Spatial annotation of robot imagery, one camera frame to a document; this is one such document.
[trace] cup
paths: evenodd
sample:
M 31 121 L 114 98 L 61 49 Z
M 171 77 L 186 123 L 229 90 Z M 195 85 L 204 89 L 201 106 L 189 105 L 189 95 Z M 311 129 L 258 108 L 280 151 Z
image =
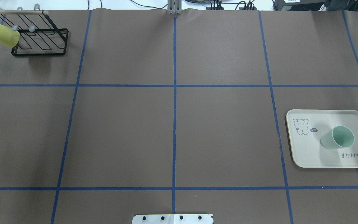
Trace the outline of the cup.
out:
M 326 149 L 343 149 L 354 144 L 354 135 L 349 128 L 336 126 L 323 135 L 320 142 Z

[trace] table surface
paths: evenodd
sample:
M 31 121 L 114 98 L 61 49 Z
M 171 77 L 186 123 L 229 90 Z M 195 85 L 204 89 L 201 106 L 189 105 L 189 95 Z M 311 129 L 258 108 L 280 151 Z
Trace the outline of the table surface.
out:
M 291 109 L 358 110 L 358 13 L 51 11 L 0 44 L 0 223 L 358 223 L 358 169 L 291 159 Z

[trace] black box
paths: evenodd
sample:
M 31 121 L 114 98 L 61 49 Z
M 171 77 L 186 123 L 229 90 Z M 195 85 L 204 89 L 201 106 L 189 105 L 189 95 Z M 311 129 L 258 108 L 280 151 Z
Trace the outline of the black box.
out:
M 325 0 L 275 0 L 273 7 L 277 11 L 318 11 Z

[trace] cable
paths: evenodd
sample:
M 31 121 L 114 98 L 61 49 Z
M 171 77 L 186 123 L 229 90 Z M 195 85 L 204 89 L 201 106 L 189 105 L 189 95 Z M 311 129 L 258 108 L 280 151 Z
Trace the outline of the cable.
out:
M 241 3 L 244 3 L 244 7 L 246 7 L 246 2 L 244 2 L 244 1 L 241 1 L 241 2 L 239 2 L 238 4 L 237 4 L 237 6 L 236 6 L 236 8 L 234 9 L 234 10 L 237 10 L 237 7 L 241 4 Z
M 211 4 L 211 10 L 224 10 L 222 7 L 222 1 L 213 0 L 213 6 Z
M 242 10 L 254 10 L 255 9 L 255 5 L 253 4 L 255 0 L 250 0 L 247 5 L 242 9 Z
M 100 7 L 102 8 L 103 6 L 102 6 L 102 0 L 100 0 Z M 88 9 L 87 10 L 89 10 L 89 0 L 88 0 Z
M 192 2 L 191 0 L 185 0 L 185 1 L 188 2 L 188 3 L 193 3 L 193 4 L 210 4 L 208 2 Z M 235 3 L 235 2 L 222 2 L 222 4 L 238 4 L 238 3 Z
M 144 5 L 141 5 L 141 4 L 137 3 L 137 2 L 135 2 L 134 0 L 130 0 L 130 1 L 133 2 L 133 3 L 135 3 L 135 4 L 137 4 L 138 6 L 149 7 L 149 8 L 156 8 L 156 9 L 163 9 L 163 8 L 165 8 L 166 6 L 168 6 L 168 4 L 166 4 L 165 6 L 163 6 L 163 7 L 161 7 L 161 8 L 158 8 L 158 7 L 154 7 L 154 6 L 144 6 Z

